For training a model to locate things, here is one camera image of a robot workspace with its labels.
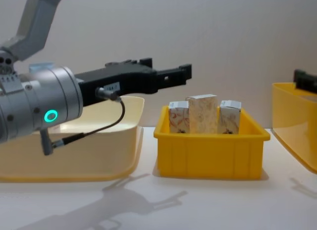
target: translucent yellow container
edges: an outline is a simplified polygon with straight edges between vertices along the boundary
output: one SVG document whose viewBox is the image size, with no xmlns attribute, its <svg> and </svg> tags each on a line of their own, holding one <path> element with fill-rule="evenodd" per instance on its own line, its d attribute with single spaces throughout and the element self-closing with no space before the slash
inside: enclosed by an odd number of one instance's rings
<svg viewBox="0 0 317 230">
<path fill-rule="evenodd" d="M 264 141 L 270 134 L 241 110 L 238 135 L 169 133 L 168 106 L 154 131 L 160 176 L 260 179 Z"/>
<path fill-rule="evenodd" d="M 272 126 L 278 140 L 307 169 L 317 173 L 317 95 L 293 83 L 272 87 Z"/>
<path fill-rule="evenodd" d="M 39 133 L 1 144 L 0 181 L 105 181 L 129 175 L 137 166 L 142 147 L 143 128 L 138 123 L 144 99 L 122 100 L 126 114 L 118 125 L 57 148 L 50 156 L 43 154 Z M 51 129 L 51 139 L 109 125 L 120 117 L 121 110 L 119 103 L 111 101 L 85 107 L 80 118 Z"/>
</svg>

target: white box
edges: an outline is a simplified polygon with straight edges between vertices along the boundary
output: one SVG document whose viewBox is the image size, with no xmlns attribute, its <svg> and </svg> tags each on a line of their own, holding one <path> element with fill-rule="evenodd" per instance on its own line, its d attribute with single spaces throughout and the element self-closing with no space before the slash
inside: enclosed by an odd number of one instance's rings
<svg viewBox="0 0 317 230">
<path fill-rule="evenodd" d="M 189 133 L 189 109 L 187 101 L 169 103 L 169 132 Z"/>
<path fill-rule="evenodd" d="M 217 134 L 217 95 L 188 97 L 191 133 Z"/>
<path fill-rule="evenodd" d="M 218 133 L 238 134 L 240 126 L 241 102 L 223 100 L 220 104 Z"/>
</svg>

